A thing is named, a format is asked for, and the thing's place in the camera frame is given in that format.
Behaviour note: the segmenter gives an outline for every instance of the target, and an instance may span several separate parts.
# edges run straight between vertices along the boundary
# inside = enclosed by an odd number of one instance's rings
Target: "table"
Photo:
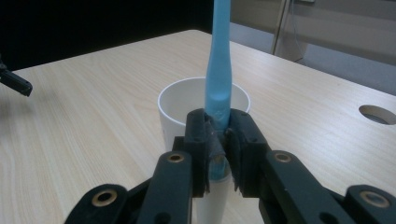
[[[191,30],[16,71],[34,90],[0,87],[0,223],[62,223],[88,190],[151,177],[164,151],[158,94],[205,74],[210,41]],[[335,192],[369,184],[396,195],[396,125],[359,111],[395,113],[395,96],[235,43],[231,55],[272,149]],[[231,191],[223,223],[262,223],[258,200]]]

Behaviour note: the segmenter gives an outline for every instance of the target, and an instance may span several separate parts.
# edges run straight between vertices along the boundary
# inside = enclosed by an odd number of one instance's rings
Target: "screw hole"
[[[375,207],[387,208],[390,206],[390,202],[384,196],[370,190],[362,191],[361,197],[365,202]]]
[[[285,154],[285,153],[276,153],[275,154],[275,159],[277,161],[281,161],[281,162],[290,162],[291,161],[291,156]]]
[[[92,198],[92,204],[96,207],[108,206],[117,199],[117,192],[114,189],[105,189],[95,194]]]
[[[172,154],[168,157],[168,161],[170,162],[180,162],[184,161],[184,157],[180,154]]]

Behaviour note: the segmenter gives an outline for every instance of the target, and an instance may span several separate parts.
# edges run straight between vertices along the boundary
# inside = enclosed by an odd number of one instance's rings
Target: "toothbrush handle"
[[[212,47],[206,73],[205,112],[216,130],[228,126],[231,107],[230,0],[215,0]]]

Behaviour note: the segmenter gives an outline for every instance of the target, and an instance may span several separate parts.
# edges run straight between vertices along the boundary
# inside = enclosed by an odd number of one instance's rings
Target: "white cup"
[[[184,136],[187,114],[205,106],[205,78],[187,78],[167,86],[158,97],[165,151],[172,150],[177,136]],[[231,108],[248,112],[250,98],[233,84]],[[220,224],[227,201],[231,174],[221,180],[210,180],[210,193],[196,199],[197,219],[200,224]]]
[[[177,81],[161,91],[158,97],[165,151],[171,151],[177,136],[184,136],[187,114],[205,106],[205,78],[192,77]],[[239,86],[233,84],[231,108],[248,112],[250,98]]]

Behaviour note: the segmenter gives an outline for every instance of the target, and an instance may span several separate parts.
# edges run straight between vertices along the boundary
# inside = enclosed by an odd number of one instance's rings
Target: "gray floor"
[[[235,23],[231,23],[230,38],[233,42],[264,52],[270,52],[273,41],[271,34]],[[308,45],[304,57],[297,63],[396,95],[396,66],[394,65],[315,45]]]

